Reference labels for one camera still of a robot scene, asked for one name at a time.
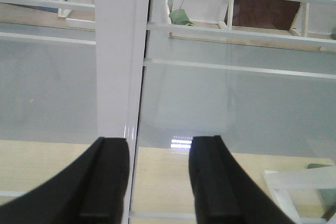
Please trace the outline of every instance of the green leaf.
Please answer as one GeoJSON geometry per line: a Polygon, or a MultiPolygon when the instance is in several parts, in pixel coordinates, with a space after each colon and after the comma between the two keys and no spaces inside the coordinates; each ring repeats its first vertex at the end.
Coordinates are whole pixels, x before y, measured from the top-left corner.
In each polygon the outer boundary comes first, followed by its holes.
{"type": "Polygon", "coordinates": [[[169,18],[171,19],[172,23],[175,25],[187,25],[187,26],[194,26],[187,13],[185,13],[184,9],[174,10],[169,14],[169,18]]]}

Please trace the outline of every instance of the wooden surface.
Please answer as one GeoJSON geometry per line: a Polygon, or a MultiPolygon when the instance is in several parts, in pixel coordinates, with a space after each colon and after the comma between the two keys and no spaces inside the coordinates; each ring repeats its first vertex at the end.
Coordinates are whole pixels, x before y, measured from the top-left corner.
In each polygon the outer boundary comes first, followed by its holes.
{"type": "MultiPolygon", "coordinates": [[[[69,18],[94,20],[94,13],[75,10],[69,18]]],[[[0,3],[0,22],[78,29],[66,26],[65,18],[58,17],[57,13],[4,3],[0,3]]]]}
{"type": "Polygon", "coordinates": [[[235,0],[233,25],[289,30],[299,7],[284,0],[235,0]]]}
{"type": "MultiPolygon", "coordinates": [[[[218,28],[219,29],[219,26],[215,25],[215,24],[200,23],[200,22],[194,22],[194,23],[195,23],[196,27],[209,27],[209,28],[218,28]]],[[[252,32],[255,32],[255,33],[292,36],[292,34],[289,31],[277,30],[277,29],[233,26],[232,30],[252,31],[252,32]]],[[[200,41],[228,43],[228,44],[237,44],[237,45],[247,45],[247,46],[257,46],[257,47],[273,47],[273,48],[284,48],[284,49],[312,51],[312,52],[329,52],[329,53],[333,53],[333,54],[336,53],[335,50],[331,50],[331,49],[327,49],[327,48],[321,48],[321,47],[317,47],[317,46],[301,45],[301,44],[297,44],[297,43],[285,43],[285,42],[262,41],[262,40],[248,40],[248,39],[235,39],[235,38],[227,39],[227,38],[215,37],[215,36],[202,36],[202,35],[180,34],[180,33],[172,33],[170,35],[170,37],[175,38],[175,39],[200,40],[200,41]]],[[[309,33],[308,37],[332,40],[330,35],[324,35],[324,34],[309,33]]]]}
{"type": "MultiPolygon", "coordinates": [[[[234,153],[239,164],[270,197],[263,173],[306,169],[310,163],[330,164],[326,158],[234,153]]],[[[188,176],[188,152],[140,147],[136,168],[133,211],[193,213],[194,198],[188,176]]],[[[324,209],[315,190],[290,192],[302,217],[321,217],[324,209]]]]}
{"type": "MultiPolygon", "coordinates": [[[[0,141],[0,191],[29,191],[69,165],[89,145],[26,141],[0,141]]],[[[265,170],[306,169],[310,163],[330,164],[326,158],[289,157],[234,153],[249,176],[269,195],[265,170]]],[[[132,211],[194,213],[188,175],[188,150],[139,147],[132,211]]],[[[324,212],[315,190],[290,191],[302,217],[324,212]]],[[[3,204],[13,197],[0,197],[3,204]]],[[[195,220],[132,218],[132,224],[192,224],[195,220]]]]}
{"type": "Polygon", "coordinates": [[[35,188],[68,166],[88,146],[1,140],[0,191],[27,192],[35,188]]]}

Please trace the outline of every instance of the light wood floor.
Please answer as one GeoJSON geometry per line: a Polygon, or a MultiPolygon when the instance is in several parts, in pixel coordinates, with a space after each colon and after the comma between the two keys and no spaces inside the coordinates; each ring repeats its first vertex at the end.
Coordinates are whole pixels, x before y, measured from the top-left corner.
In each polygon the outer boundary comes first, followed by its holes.
{"type": "MultiPolygon", "coordinates": [[[[27,141],[0,141],[0,193],[27,192],[69,165],[89,145],[27,141]]],[[[235,153],[250,177],[269,195],[265,170],[306,169],[310,163],[333,164],[326,158],[288,157],[235,153]]],[[[193,214],[194,198],[188,177],[188,150],[140,147],[135,173],[133,212],[193,214]]],[[[303,217],[323,214],[315,191],[293,192],[292,198],[303,217]]],[[[0,197],[3,204],[13,197],[0,197]]],[[[132,218],[132,224],[192,224],[192,219],[132,218]]]]}

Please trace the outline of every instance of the brown wooden board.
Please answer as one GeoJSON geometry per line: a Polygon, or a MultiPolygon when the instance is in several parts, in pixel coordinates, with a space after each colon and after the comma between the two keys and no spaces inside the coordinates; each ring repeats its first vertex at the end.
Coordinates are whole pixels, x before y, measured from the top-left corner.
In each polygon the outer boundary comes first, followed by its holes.
{"type": "Polygon", "coordinates": [[[233,25],[289,30],[299,7],[284,0],[235,0],[233,25]]]}

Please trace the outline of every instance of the green object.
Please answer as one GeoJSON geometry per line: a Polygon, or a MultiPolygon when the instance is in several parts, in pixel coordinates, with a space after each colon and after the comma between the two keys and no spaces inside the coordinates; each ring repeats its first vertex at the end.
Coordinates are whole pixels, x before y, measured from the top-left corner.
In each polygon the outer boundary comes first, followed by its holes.
{"type": "Polygon", "coordinates": [[[336,40],[336,26],[332,29],[330,37],[336,40]]]}
{"type": "MultiPolygon", "coordinates": [[[[320,168],[320,167],[328,167],[331,165],[325,164],[309,164],[308,169],[320,168]]],[[[326,220],[330,220],[330,218],[336,212],[336,189],[319,189],[318,190],[321,196],[321,200],[323,205],[326,208],[326,212],[322,216],[326,220]]]]}
{"type": "Polygon", "coordinates": [[[174,25],[186,25],[186,26],[194,26],[187,13],[185,13],[184,9],[174,10],[169,14],[169,18],[172,20],[174,25]]]}

